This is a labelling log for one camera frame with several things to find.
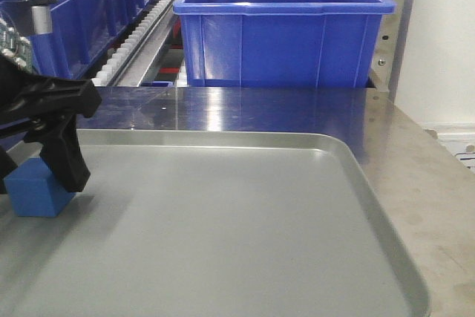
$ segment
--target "silver tray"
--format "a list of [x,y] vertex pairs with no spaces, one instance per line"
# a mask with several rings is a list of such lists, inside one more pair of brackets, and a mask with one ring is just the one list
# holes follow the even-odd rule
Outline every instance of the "silver tray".
[[58,218],[15,217],[0,196],[0,316],[428,316],[425,284],[341,141],[79,138],[91,179]]

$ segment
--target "blue plastic bin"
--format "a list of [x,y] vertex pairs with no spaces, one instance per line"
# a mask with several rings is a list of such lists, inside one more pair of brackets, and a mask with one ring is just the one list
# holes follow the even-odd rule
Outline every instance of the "blue plastic bin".
[[33,66],[40,74],[80,78],[148,1],[57,0],[50,6],[53,32],[29,38]]
[[362,88],[392,0],[176,0],[188,84]]

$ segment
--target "blue block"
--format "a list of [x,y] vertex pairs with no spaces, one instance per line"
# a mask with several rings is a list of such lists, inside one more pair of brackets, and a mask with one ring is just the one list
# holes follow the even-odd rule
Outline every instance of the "blue block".
[[41,158],[25,161],[4,179],[15,213],[22,217],[56,217],[73,199]]

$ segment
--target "stainless steel table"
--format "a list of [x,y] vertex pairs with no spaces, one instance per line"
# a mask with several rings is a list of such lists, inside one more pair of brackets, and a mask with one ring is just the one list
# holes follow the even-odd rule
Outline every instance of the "stainless steel table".
[[101,108],[79,122],[82,128],[291,131],[343,140],[422,271],[432,316],[475,316],[475,176],[385,94],[245,88],[101,88],[101,94]]

